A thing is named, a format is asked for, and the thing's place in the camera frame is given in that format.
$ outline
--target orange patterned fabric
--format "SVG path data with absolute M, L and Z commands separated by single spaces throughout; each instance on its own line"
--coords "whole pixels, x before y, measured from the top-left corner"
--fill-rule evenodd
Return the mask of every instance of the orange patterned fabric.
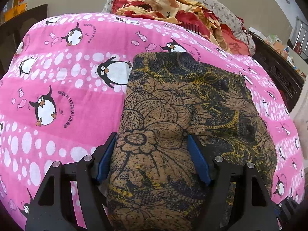
M 147 18 L 173 24 L 198 25 L 200 33 L 226 52 L 232 53 L 214 13 L 194 0 L 114 0 L 112 12 L 119 16 Z

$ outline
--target floral pattern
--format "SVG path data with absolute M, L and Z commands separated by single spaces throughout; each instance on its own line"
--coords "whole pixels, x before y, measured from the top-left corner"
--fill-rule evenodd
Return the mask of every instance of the floral pattern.
M 255 163 L 271 193 L 276 151 L 244 78 L 188 53 L 143 53 L 134 59 L 110 165 L 115 230 L 193 227 L 206 191 L 187 150 L 192 133 L 213 157 Z

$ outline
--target metal screw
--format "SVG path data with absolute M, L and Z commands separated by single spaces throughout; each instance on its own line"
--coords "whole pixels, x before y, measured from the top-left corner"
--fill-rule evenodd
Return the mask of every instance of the metal screw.
M 222 157 L 215 157 L 215 161 L 217 162 L 223 162 L 224 158 Z
M 84 160 L 85 160 L 85 161 L 91 161 L 91 160 L 92 160 L 92 155 L 86 155 L 86 156 L 84 157 Z
M 60 162 L 59 161 L 55 161 L 53 162 L 52 166 L 53 167 L 58 167 L 60 165 Z
M 254 164 L 252 162 L 247 162 L 247 167 L 254 168 Z

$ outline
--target dark wooden cabinet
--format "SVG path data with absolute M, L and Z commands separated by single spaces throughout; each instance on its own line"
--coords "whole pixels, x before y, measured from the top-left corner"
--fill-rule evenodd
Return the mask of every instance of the dark wooden cabinet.
M 276 87 L 283 91 L 286 106 L 290 112 L 301 94 L 304 85 L 303 78 L 272 47 L 257 35 L 253 33 L 251 35 L 256 44 L 256 52 L 253 58 L 266 70 Z

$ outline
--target penguin beak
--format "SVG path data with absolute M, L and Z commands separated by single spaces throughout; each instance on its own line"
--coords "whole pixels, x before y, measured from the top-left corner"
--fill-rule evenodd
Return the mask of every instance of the penguin beak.
M 41 106 L 41 107 L 43 107 L 43 105 L 45 105 L 46 103 L 45 103 L 45 101 L 44 100 L 42 100 L 40 103 L 39 103 L 39 105 Z

